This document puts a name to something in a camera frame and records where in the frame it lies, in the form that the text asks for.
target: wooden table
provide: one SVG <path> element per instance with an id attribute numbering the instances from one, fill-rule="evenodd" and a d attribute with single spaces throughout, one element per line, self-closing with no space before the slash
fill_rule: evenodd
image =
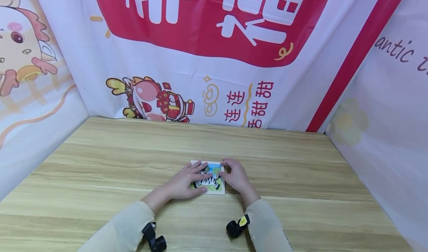
<path id="1" fill-rule="evenodd" d="M 234 157 L 273 207 L 295 251 L 411 251 L 329 139 L 241 127 L 88 119 L 0 203 L 0 251 L 76 251 L 126 205 L 191 159 Z M 168 204 L 168 252 L 254 251 L 226 224 L 236 191 Z M 149 251 L 143 246 L 142 251 Z"/>

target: red stripe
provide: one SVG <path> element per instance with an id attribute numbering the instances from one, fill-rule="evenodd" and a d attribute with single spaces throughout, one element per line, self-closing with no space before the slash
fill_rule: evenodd
<path id="1" fill-rule="evenodd" d="M 400 1 L 377 0 L 306 131 L 320 129 Z"/>

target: cartoon zebra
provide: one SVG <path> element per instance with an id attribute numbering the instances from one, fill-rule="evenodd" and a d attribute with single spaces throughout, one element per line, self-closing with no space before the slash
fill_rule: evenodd
<path id="1" fill-rule="evenodd" d="M 199 172 L 199 174 L 206 174 L 206 173 L 207 172 L 205 170 L 202 170 L 202 171 Z M 217 175 L 217 178 L 214 178 L 214 176 L 212 176 L 211 178 L 208 178 L 208 179 L 204 179 L 204 180 L 201 180 L 201 181 L 193 182 L 193 186 L 195 188 L 198 188 L 200 185 L 214 186 L 214 188 L 216 190 L 218 190 L 220 188 L 220 184 L 217 183 L 217 179 L 219 179 L 219 178 L 220 178 L 219 175 Z"/>

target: puzzle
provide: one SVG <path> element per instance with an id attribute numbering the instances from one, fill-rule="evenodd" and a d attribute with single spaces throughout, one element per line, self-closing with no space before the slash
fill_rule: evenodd
<path id="1" fill-rule="evenodd" d="M 213 176 L 208 179 L 192 182 L 191 188 L 195 189 L 201 186 L 205 186 L 208 189 L 208 192 L 206 192 L 205 194 L 225 195 L 224 180 L 218 175 L 220 171 L 224 171 L 224 167 L 220 165 L 220 162 L 202 161 L 202 164 L 205 162 L 208 163 L 207 167 L 199 173 L 212 173 Z"/>

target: hand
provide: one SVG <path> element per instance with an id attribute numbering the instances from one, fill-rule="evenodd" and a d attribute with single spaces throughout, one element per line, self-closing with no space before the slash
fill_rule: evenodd
<path id="1" fill-rule="evenodd" d="M 207 192 L 206 187 L 190 189 L 190 184 L 194 181 L 200 181 L 212 177 L 212 174 L 199 174 L 207 163 L 201 164 L 198 161 L 195 164 L 188 163 L 177 174 L 175 174 L 167 183 L 156 187 L 147 194 L 141 201 L 147 204 L 157 213 L 171 199 L 189 199 Z"/>
<path id="2" fill-rule="evenodd" d="M 170 199 L 189 199 L 207 192 L 206 187 L 190 189 L 192 182 L 208 179 L 213 174 L 199 174 L 206 166 L 207 162 L 201 164 L 201 161 L 188 163 L 177 174 L 175 174 L 167 183 L 162 185 Z"/>
<path id="3" fill-rule="evenodd" d="M 223 158 L 220 165 L 230 167 L 230 173 L 220 172 L 219 176 L 242 195 L 246 207 L 261 199 L 259 193 L 248 180 L 247 173 L 239 161 Z"/>

